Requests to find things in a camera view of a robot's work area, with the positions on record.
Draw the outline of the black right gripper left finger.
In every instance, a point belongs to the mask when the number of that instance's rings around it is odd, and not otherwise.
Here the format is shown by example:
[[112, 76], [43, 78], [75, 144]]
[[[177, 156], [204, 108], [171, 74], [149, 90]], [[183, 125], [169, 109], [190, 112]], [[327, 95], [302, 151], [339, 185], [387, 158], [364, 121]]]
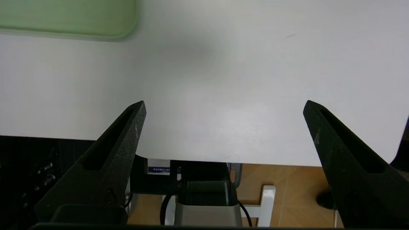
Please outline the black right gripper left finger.
[[63, 205], [122, 205], [145, 117], [143, 101], [126, 108], [35, 205], [38, 220]]

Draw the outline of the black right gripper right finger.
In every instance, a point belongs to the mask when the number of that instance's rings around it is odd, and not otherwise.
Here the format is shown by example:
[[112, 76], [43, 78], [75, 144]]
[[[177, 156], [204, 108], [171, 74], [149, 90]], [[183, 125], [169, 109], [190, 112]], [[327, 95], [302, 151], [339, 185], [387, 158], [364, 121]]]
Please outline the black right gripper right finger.
[[408, 229], [408, 180], [324, 106], [303, 115], [345, 228]]

